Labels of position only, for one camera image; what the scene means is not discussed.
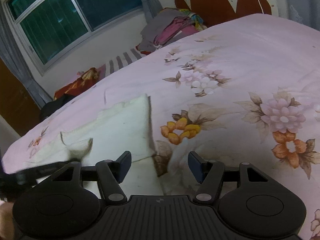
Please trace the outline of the person's left hand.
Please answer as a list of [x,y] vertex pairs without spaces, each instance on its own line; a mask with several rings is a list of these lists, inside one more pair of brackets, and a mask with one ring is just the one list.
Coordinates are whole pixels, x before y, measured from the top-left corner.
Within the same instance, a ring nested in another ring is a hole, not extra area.
[[14,224],[12,220],[13,203],[4,202],[0,210],[0,238],[1,240],[14,239]]

